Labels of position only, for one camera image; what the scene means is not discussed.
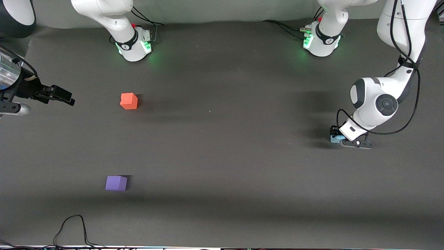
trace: cable connector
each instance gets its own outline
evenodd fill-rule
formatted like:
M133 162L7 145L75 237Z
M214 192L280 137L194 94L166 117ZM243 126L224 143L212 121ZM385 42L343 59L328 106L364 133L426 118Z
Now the cable connector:
M311 34L311 28L299 28L300 32Z

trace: black strap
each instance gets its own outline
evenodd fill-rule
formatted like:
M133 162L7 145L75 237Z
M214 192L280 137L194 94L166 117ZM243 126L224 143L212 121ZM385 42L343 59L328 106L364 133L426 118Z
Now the black strap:
M399 56L398 63L399 63L399 65L406 67L406 68L418 69L419 64L421 63L421 59L419 61L417 61L416 63L411 63L411 62L407 62L407 58L403 58L402 56Z
M322 40L322 42L324 42L325 45L332 44L340 36L340 33L337 34L336 36L327 36L327 35L323 34L321 32L321 30L319 29L319 23L316 25L315 31L316 31L317 37L319 37Z
M128 42L124 42L124 43L119 43L119 42L115 42L119 47L121 47L123 50L130 50L133 45L137 42L137 38L138 38L139 34L137 33L137 30L134 30L134 36L133 38L131 38L131 40L129 40Z

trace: orange cube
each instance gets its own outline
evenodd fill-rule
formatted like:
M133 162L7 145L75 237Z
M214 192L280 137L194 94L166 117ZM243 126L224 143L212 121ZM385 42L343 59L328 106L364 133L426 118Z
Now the orange cube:
M122 93L120 96L120 106L124 109L136 109L137 108L137 96L134 93Z

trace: cube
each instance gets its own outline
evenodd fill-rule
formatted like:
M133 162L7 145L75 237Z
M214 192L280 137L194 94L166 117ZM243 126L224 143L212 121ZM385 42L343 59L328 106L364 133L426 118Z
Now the cube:
M137 101L137 96L134 93L122 93L120 96L120 106L124 109L136 109Z
M127 178L123 176L108 176L105 190L108 191L127 190Z

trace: purple cube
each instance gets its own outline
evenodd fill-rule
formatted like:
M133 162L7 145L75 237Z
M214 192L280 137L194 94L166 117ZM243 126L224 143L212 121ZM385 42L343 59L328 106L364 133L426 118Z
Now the purple cube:
M105 190L125 191L127 189L127 178L123 176L108 176Z

